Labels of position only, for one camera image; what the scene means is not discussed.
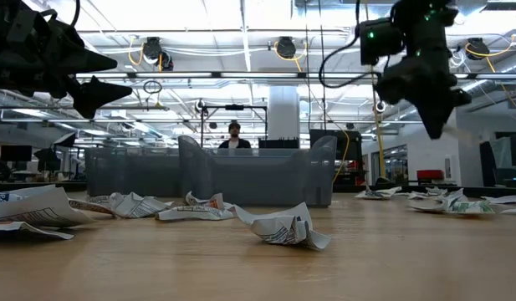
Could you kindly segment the person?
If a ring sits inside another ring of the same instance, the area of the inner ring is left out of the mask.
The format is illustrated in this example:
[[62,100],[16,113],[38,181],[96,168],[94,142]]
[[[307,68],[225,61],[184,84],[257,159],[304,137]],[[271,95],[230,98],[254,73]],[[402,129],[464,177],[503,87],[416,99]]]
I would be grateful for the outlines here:
[[237,121],[232,122],[228,126],[229,138],[225,140],[218,148],[219,149],[251,149],[251,144],[248,140],[240,137],[241,126]]

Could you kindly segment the white plastic bin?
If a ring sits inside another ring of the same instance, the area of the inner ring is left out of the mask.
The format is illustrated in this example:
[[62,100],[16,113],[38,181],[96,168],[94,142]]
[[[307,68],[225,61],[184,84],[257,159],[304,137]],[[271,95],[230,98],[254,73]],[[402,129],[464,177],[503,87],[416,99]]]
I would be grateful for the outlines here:
[[255,156],[255,157],[290,157],[307,155],[309,150],[305,149],[206,149],[207,154],[212,156]]

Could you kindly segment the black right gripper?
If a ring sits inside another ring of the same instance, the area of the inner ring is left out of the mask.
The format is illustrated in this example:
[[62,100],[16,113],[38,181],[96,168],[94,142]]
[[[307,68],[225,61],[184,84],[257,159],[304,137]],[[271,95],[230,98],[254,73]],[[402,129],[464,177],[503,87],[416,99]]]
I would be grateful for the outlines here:
[[[374,88],[380,99],[390,105],[405,99],[417,107],[421,121],[431,140],[441,138],[445,126],[457,106],[472,102],[463,89],[455,89],[457,77],[447,64],[436,66],[423,58],[404,58],[386,67]],[[443,107],[433,106],[442,102]]]

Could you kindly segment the dark translucent plastic bin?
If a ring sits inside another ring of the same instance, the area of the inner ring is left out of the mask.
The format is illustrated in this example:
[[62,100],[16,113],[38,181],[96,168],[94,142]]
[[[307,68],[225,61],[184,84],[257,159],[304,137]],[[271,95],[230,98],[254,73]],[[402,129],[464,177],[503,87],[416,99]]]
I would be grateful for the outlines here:
[[178,138],[182,192],[200,199],[217,193],[239,206],[327,207],[333,193],[336,138],[320,138],[307,155],[212,156],[187,135]]
[[97,148],[85,152],[87,192],[179,197],[179,152],[171,148]]

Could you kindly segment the black aluminium table frame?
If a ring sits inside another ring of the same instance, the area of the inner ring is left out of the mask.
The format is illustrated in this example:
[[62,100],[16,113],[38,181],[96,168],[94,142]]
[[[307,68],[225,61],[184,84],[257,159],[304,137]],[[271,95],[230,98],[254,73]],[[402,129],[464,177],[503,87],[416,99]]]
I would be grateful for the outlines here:
[[[30,188],[34,186],[46,186],[52,185],[52,182],[0,182],[0,191],[12,191],[23,188]],[[85,191],[87,188],[87,184],[81,181],[72,181],[72,182],[55,182],[57,187],[63,187],[66,191],[69,192],[77,192],[77,191]],[[403,192],[412,192],[424,191],[427,186],[402,186]],[[355,193],[364,191],[365,188],[363,186],[352,186],[352,185],[338,185],[334,186],[334,193]],[[463,193],[466,196],[470,197],[481,197],[481,196],[490,196],[490,197],[501,197],[501,196],[513,196],[516,195],[516,188],[508,188],[508,187],[464,187]]]

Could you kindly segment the black upright panel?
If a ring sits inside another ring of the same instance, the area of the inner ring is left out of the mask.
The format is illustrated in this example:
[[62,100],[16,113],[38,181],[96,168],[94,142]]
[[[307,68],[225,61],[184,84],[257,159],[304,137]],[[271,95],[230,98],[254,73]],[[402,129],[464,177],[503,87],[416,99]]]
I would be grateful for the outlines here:
[[496,186],[495,170],[496,162],[493,155],[492,146],[488,141],[485,141],[479,146],[481,169],[484,186]]

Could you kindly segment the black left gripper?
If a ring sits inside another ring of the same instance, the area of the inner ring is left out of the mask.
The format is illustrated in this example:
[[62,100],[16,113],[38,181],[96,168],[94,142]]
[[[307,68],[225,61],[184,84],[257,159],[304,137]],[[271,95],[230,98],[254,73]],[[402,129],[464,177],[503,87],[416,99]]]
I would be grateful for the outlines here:
[[68,74],[117,67],[114,59],[88,50],[72,23],[58,20],[53,9],[32,10],[23,0],[0,0],[0,89],[26,96],[47,92],[70,95],[73,108],[85,119],[96,110],[132,93],[132,88],[99,81],[81,84]]

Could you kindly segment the black wall screen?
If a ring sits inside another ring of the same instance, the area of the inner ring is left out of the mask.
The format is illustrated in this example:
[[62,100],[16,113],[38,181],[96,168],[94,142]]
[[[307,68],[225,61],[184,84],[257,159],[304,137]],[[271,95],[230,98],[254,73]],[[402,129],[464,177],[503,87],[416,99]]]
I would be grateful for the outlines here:
[[497,168],[516,168],[516,132],[498,133],[491,147]]

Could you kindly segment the red box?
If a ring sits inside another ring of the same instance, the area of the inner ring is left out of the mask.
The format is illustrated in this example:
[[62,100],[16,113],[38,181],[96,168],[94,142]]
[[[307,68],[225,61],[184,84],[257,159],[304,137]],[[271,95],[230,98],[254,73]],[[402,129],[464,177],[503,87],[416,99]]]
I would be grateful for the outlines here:
[[445,174],[441,170],[417,170],[416,177],[418,181],[442,181]]

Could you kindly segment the low black box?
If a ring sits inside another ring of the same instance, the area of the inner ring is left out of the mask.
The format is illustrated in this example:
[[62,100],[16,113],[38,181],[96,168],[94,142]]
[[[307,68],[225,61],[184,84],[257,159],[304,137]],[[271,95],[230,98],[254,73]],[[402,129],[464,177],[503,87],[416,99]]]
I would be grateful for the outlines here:
[[298,149],[299,148],[299,138],[293,139],[259,139],[258,140],[258,148],[259,149]]

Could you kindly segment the black monitor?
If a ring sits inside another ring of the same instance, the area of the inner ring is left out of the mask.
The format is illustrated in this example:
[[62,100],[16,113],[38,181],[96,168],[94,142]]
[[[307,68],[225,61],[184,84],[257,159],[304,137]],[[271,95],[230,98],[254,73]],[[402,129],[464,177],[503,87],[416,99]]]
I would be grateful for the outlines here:
[[2,145],[0,158],[2,161],[31,161],[33,147],[31,145]]

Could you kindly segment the white square pillar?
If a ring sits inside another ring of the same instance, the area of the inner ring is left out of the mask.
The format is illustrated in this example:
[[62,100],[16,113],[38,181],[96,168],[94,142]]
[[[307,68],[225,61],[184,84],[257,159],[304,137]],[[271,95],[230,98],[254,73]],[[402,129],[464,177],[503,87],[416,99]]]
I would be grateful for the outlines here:
[[299,137],[299,94],[296,86],[269,87],[267,132],[272,140]]

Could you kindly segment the black cart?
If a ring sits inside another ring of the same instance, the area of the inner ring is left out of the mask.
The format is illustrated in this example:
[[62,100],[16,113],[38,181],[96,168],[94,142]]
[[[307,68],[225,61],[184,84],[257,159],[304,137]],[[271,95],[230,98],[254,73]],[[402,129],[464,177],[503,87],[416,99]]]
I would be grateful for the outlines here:
[[353,130],[310,130],[310,145],[325,136],[336,138],[334,185],[361,185],[365,181],[361,133]]

